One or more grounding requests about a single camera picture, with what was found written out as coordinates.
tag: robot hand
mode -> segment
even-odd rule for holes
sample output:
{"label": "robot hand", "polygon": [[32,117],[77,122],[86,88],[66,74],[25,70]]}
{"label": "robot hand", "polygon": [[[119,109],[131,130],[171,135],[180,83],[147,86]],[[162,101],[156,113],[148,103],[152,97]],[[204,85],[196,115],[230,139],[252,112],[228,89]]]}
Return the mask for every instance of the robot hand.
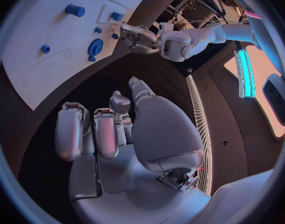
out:
{"label": "robot hand", "polygon": [[224,43],[228,40],[248,41],[255,44],[259,49],[250,25],[246,24],[221,24],[213,22],[204,28],[186,29],[173,31],[173,24],[162,22],[159,24],[160,38],[151,31],[133,27],[123,23],[121,30],[126,32],[124,41],[129,42],[129,37],[136,36],[132,40],[130,49],[137,54],[159,54],[168,60],[181,62],[203,51],[208,43]]}

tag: white panel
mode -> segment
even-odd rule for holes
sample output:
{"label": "white panel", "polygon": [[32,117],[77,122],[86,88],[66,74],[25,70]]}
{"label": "white panel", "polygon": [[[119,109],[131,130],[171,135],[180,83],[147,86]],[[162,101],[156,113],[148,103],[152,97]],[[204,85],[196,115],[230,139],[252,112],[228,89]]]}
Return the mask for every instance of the white panel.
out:
{"label": "white panel", "polygon": [[[112,34],[120,34],[117,24],[127,22],[141,1],[128,0],[127,7],[111,0],[25,3],[25,13],[17,18],[16,28],[2,55],[5,71],[21,98],[34,110],[60,84],[94,65],[88,61],[87,50],[96,38],[104,42],[103,51],[95,57],[96,62],[110,56],[117,44]],[[84,7],[85,14],[82,17],[66,14],[69,4]],[[124,14],[120,22],[97,23],[98,19],[104,22],[114,11]],[[96,33],[96,27],[103,32]],[[41,51],[43,45],[50,46],[48,54]]]}

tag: blue gear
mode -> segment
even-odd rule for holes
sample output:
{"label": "blue gear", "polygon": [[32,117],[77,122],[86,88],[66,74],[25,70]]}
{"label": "blue gear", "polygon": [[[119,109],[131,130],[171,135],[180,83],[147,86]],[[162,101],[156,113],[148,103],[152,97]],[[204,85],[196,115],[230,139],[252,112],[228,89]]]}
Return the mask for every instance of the blue gear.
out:
{"label": "blue gear", "polygon": [[89,45],[88,53],[90,55],[89,61],[94,62],[94,56],[98,55],[103,49],[103,41],[101,39],[95,39]]}

